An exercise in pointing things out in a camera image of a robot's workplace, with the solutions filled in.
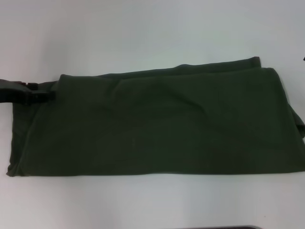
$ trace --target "folded cloth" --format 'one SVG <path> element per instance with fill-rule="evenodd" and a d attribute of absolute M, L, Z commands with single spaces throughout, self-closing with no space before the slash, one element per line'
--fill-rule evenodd
<path fill-rule="evenodd" d="M 258 57 L 38 84 L 13 104 L 9 176 L 305 171 L 304 123 Z"/>

